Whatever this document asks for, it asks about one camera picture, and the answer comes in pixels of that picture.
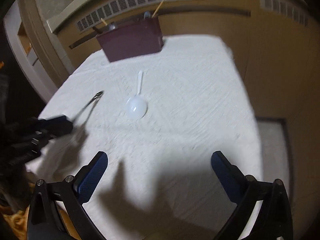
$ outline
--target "spoon handle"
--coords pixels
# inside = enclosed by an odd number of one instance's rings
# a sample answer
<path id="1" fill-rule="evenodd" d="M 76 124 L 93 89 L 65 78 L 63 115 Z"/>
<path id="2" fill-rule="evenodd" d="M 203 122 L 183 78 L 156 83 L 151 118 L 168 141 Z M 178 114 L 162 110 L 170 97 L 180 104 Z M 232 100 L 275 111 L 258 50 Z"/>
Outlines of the spoon handle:
<path id="1" fill-rule="evenodd" d="M 138 73 L 137 95 L 141 93 L 142 75 L 143 75 L 143 71 L 140 70 Z"/>

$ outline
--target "maroon container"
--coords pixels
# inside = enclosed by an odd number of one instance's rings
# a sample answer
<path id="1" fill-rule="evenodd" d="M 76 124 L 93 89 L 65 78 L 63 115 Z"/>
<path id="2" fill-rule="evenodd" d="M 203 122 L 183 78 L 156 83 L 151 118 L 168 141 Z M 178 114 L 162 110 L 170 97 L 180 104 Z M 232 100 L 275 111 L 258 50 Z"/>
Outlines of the maroon container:
<path id="1" fill-rule="evenodd" d="M 109 62 L 160 52 L 163 46 L 158 17 L 142 19 L 96 38 Z"/>

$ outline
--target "white tablecloth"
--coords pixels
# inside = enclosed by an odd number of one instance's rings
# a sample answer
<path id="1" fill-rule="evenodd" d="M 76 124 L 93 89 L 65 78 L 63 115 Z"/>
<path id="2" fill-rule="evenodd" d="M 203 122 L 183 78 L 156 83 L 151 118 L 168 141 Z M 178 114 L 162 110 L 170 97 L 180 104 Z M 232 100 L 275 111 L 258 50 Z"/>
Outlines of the white tablecloth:
<path id="1" fill-rule="evenodd" d="M 125 103 L 139 70 L 148 111 L 131 121 Z M 91 114 L 89 107 L 77 121 L 78 145 L 71 136 L 56 140 L 27 168 L 62 180 L 104 151 L 108 168 L 84 208 L 108 240 L 156 232 L 212 239 L 235 208 L 211 168 L 212 153 L 222 151 L 244 174 L 263 179 L 254 113 L 230 50 L 217 37 L 184 35 L 166 38 L 160 53 L 113 63 L 97 51 L 40 117 L 72 119 L 100 90 Z"/>

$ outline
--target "screw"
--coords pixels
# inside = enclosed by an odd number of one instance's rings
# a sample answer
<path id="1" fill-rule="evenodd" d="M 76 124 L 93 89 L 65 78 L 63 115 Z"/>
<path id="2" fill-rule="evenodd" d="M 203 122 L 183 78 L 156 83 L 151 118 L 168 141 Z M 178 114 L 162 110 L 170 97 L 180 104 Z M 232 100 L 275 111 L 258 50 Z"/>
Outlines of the screw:
<path id="1" fill-rule="evenodd" d="M 255 181 L 256 180 L 254 178 L 254 176 L 252 176 L 252 175 L 246 175 L 245 178 L 246 178 L 247 181 Z"/>
<path id="2" fill-rule="evenodd" d="M 40 179 L 40 180 L 37 181 L 37 185 L 38 186 L 41 186 L 42 184 L 43 184 L 43 179 Z"/>
<path id="3" fill-rule="evenodd" d="M 283 182 L 282 182 L 282 180 L 280 180 L 280 179 L 276 179 L 276 184 L 278 184 L 278 185 L 282 185 L 283 184 Z"/>
<path id="4" fill-rule="evenodd" d="M 66 176 L 65 181 L 66 181 L 66 182 L 71 182 L 71 181 L 73 181 L 73 176 L 72 176 L 72 175 Z"/>

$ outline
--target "white ladle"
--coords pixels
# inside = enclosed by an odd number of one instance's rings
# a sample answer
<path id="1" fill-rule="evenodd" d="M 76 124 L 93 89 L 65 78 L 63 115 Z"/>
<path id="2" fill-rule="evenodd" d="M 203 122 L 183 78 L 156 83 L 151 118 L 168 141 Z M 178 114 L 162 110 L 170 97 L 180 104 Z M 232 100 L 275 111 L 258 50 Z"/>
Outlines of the white ladle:
<path id="1" fill-rule="evenodd" d="M 126 112 L 130 119 L 139 120 L 147 112 L 147 103 L 140 96 L 143 71 L 138 73 L 137 94 L 130 97 L 126 104 Z"/>

